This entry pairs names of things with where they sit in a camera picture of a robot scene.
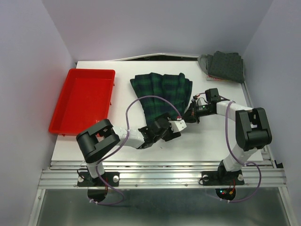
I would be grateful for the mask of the green plaid skirt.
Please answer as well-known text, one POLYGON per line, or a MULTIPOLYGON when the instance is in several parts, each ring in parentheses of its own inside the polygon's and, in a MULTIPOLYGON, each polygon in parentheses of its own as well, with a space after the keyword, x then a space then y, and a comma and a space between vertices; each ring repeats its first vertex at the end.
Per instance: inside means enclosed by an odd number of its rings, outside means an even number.
POLYGON ((138 98, 148 96, 140 100, 148 126, 165 113, 173 120, 184 115, 190 103, 193 82, 183 73, 136 75, 130 83, 138 98))

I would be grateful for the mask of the grey dotted skirt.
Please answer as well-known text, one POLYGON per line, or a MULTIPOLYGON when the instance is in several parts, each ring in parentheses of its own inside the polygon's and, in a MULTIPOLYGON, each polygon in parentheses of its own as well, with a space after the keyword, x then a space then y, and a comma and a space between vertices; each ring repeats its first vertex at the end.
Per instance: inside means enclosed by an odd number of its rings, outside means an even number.
POLYGON ((216 51, 207 56, 207 71, 214 78, 243 83, 244 61, 239 53, 223 53, 216 51))

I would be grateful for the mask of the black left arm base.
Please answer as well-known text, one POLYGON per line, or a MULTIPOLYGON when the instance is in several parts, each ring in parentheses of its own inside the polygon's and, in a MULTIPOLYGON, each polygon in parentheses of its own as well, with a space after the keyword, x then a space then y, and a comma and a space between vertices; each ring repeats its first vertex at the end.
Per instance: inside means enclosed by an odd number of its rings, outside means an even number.
MULTIPOLYGON (((112 187, 119 186, 119 172, 105 172, 102 175, 103 180, 112 187)), ((99 178, 92 178, 88 171, 80 171, 78 173, 78 187, 105 187, 105 183, 99 178)))

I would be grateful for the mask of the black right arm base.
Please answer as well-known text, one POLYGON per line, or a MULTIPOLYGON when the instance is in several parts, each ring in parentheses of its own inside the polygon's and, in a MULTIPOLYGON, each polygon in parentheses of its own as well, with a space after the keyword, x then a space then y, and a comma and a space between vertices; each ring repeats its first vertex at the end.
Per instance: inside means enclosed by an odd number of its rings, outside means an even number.
POLYGON ((240 170, 236 172, 202 171, 198 183, 203 186, 242 186, 245 182, 243 178, 238 179, 240 175, 242 175, 240 170))

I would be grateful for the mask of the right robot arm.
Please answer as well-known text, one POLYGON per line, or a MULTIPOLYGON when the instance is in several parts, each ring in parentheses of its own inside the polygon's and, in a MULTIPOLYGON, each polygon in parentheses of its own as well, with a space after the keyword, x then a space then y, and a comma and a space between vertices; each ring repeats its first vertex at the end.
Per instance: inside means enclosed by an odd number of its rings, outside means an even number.
POLYGON ((205 105, 198 104, 198 95, 193 97, 183 119, 187 123, 199 123, 200 117, 204 116, 216 114, 225 117, 225 139, 229 155, 221 161, 216 178, 226 184, 233 179, 233 173, 237 173, 243 166, 255 165, 249 158, 271 143, 272 134, 266 111, 262 107, 241 106, 221 97, 217 88, 206 90, 205 95, 205 105), (229 119, 235 122, 236 144, 233 148, 229 143, 229 119))

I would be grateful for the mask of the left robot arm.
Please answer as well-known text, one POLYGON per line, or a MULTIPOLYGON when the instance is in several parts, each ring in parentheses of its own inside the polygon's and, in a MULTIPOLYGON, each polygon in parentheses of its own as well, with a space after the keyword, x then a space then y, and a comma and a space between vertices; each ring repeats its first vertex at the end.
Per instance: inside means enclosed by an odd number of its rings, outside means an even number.
POLYGON ((88 180, 95 186, 104 182, 105 171, 102 162, 114 147, 129 146, 146 149, 159 140, 170 141, 181 136, 187 128, 182 118, 172 120, 168 113, 155 119, 150 126, 140 129, 123 129, 113 126, 104 119, 76 136, 89 172, 88 180))

